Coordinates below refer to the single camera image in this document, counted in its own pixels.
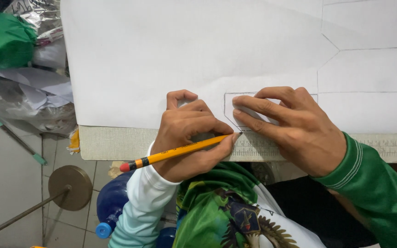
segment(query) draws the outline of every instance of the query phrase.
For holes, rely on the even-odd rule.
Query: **white sleeve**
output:
[[[153,166],[136,170],[127,183],[129,202],[124,205],[108,247],[153,247],[159,234],[157,223],[178,184],[161,177]]]

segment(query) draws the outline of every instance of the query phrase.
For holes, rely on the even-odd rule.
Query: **pencil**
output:
[[[222,136],[217,136],[214,138],[209,138],[207,140],[203,140],[203,141],[199,141],[196,143],[192,143],[189,145],[185,145],[183,147],[179,147],[179,148],[174,148],[168,151],[163,151],[161,153],[157,153],[154,155],[150,155],[141,159],[136,159],[134,161],[130,161],[128,163],[124,163],[120,166],[120,171],[121,172],[129,172],[135,169],[139,169],[145,166],[149,166],[153,163],[157,163],[166,159],[170,159],[173,157],[177,157],[180,155],[184,155],[193,151],[197,151],[200,149],[203,149],[205,147],[208,146],[212,146],[213,144],[217,144],[220,141],[222,141],[224,138],[228,137],[229,135],[232,134],[228,134],[228,135],[222,135]]]

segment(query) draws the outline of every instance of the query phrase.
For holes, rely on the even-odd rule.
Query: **pencil eraser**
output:
[[[129,172],[130,171],[130,165],[128,163],[124,163],[119,167],[121,172]]]

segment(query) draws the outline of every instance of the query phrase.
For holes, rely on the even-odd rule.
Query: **round metal base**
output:
[[[77,211],[86,206],[91,199],[93,187],[87,173],[77,166],[63,166],[55,170],[48,180],[50,196],[57,195],[65,187],[69,191],[53,200],[59,207]]]

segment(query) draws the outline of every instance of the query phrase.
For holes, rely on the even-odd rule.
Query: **left hand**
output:
[[[190,138],[199,133],[234,133],[231,127],[214,117],[203,100],[196,100],[178,108],[177,101],[183,99],[195,100],[197,95],[187,90],[172,91],[166,95],[166,111],[162,115],[151,154],[191,144],[193,142]],[[171,182],[181,182],[206,173],[231,153],[238,135],[236,133],[224,138],[208,151],[199,150],[167,159],[153,164],[153,167],[159,175]]]

